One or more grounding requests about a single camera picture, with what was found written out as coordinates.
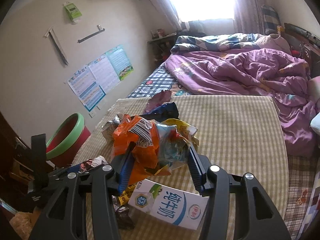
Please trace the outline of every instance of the brown plaid fabric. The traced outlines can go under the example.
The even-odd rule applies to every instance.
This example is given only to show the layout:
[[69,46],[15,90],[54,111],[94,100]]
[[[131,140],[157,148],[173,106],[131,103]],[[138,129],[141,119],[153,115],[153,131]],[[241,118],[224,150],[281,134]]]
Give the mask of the brown plaid fabric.
[[288,156],[289,198],[284,222],[293,240],[299,233],[308,208],[317,162],[318,158],[315,157],[307,159],[300,156]]
[[[83,144],[74,164],[103,155],[111,160],[112,143],[107,144],[101,127],[117,113],[141,114],[148,98],[119,99],[97,125],[91,137]],[[243,175],[252,172],[268,192],[282,217],[288,199],[287,154],[274,103],[269,97],[256,96],[177,96],[173,101],[179,109],[179,118],[198,128],[198,152],[206,155],[228,173]],[[151,177],[151,180],[197,193],[185,165],[171,176]],[[87,235],[93,240],[91,195],[87,196]],[[123,240],[192,239],[199,237],[201,226],[192,231],[158,220],[132,208],[135,229],[121,231]],[[235,222],[234,196],[230,198],[227,239],[233,239]]]

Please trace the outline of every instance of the blue curved stripe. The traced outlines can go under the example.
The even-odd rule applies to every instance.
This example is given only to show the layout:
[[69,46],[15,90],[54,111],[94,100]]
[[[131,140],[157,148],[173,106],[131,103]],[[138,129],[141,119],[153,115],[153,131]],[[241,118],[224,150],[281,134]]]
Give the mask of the blue curved stripe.
[[183,193],[184,196],[184,203],[183,203],[183,208],[181,211],[181,214],[179,215],[179,217],[177,218],[177,220],[175,222],[173,222],[173,225],[179,225],[181,223],[181,221],[183,220],[184,214],[186,213],[187,210],[187,200],[186,200],[186,195]]

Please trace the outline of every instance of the poster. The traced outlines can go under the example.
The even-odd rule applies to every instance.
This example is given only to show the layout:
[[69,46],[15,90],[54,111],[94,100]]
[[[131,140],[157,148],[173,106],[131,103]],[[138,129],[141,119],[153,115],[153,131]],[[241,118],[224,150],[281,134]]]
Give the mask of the poster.
[[106,55],[121,81],[133,71],[130,60],[121,45],[108,50]]
[[106,95],[88,66],[75,72],[68,80],[68,84],[89,112]]
[[105,93],[108,93],[120,83],[120,79],[106,53],[103,53],[100,58],[90,62],[88,67]]

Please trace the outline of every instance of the green and red bucket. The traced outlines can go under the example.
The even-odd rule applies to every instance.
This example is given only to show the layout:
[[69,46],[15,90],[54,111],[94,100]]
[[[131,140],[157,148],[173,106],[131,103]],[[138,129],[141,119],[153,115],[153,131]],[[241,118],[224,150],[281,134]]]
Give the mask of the green and red bucket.
[[71,165],[78,150],[91,135],[80,113],[69,116],[47,143],[47,160],[57,167]]

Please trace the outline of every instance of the purple blanket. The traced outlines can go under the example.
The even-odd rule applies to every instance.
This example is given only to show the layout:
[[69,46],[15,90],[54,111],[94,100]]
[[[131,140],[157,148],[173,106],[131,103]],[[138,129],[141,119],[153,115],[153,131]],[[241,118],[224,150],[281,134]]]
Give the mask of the purple blanket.
[[316,116],[309,99],[309,66],[303,59],[273,49],[189,52],[171,55],[167,70],[195,95],[254,95],[272,97],[279,110],[287,153],[310,157]]

